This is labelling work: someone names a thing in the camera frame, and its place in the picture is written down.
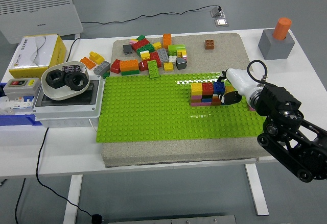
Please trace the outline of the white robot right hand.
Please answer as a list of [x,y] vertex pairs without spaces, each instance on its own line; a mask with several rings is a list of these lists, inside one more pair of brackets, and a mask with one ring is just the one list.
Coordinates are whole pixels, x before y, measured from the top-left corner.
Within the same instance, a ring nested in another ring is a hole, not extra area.
[[227,79],[239,95],[246,97],[249,106],[255,108],[263,88],[249,76],[246,70],[229,68],[222,72],[221,77]]

